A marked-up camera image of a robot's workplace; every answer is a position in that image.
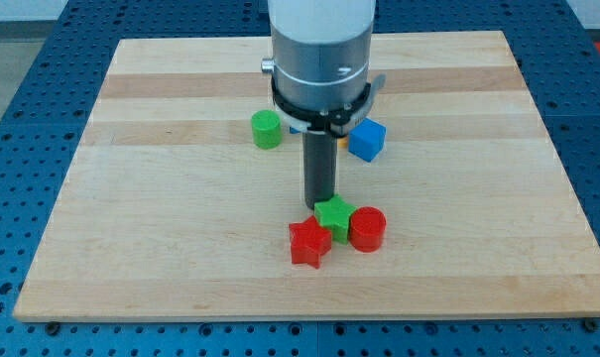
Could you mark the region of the black and white clamp ring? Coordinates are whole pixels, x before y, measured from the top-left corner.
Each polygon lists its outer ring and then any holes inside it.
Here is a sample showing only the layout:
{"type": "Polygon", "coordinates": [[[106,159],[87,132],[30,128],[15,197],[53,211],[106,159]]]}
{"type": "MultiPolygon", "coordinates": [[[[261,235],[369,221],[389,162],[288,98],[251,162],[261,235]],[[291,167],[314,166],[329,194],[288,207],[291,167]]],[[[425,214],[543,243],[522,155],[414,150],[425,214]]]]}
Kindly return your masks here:
{"type": "Polygon", "coordinates": [[[377,75],[372,82],[366,82],[361,94],[352,102],[344,103],[336,109],[313,111],[292,104],[279,91],[275,80],[271,79],[272,97],[281,120],[301,133],[342,138],[357,127],[370,113],[375,97],[385,86],[386,75],[377,75]]]}

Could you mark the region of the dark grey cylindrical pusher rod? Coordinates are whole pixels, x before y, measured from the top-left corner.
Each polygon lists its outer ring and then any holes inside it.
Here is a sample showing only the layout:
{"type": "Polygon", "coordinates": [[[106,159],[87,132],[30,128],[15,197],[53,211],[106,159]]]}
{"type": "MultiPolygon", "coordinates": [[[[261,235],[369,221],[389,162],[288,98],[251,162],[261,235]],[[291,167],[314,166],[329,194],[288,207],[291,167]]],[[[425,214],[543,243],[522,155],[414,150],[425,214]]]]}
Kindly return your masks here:
{"type": "Polygon", "coordinates": [[[336,178],[336,140],[328,134],[303,134],[304,202],[314,209],[318,202],[334,195],[336,178]]]}

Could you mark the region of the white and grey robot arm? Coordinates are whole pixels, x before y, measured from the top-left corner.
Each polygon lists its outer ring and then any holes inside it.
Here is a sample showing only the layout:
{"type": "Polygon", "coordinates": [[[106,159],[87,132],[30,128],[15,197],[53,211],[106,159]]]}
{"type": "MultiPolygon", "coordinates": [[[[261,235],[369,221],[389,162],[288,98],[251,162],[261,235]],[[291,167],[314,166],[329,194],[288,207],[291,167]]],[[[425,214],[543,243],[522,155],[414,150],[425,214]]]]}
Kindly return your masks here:
{"type": "Polygon", "coordinates": [[[334,195],[336,142],[369,114],[384,75],[369,79],[375,0],[269,0],[275,108],[302,134],[304,202],[334,195]]]}

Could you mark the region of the yellow block behind arm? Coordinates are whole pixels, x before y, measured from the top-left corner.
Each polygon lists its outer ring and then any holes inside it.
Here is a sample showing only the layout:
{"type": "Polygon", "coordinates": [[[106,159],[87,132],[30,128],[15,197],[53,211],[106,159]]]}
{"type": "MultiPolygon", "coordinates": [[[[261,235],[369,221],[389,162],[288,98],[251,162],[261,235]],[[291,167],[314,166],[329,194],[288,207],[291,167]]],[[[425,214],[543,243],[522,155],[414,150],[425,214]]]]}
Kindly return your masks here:
{"type": "Polygon", "coordinates": [[[349,139],[348,137],[343,137],[343,138],[339,138],[336,140],[337,142],[337,147],[340,149],[347,149],[348,148],[348,143],[349,143],[349,139]]]}

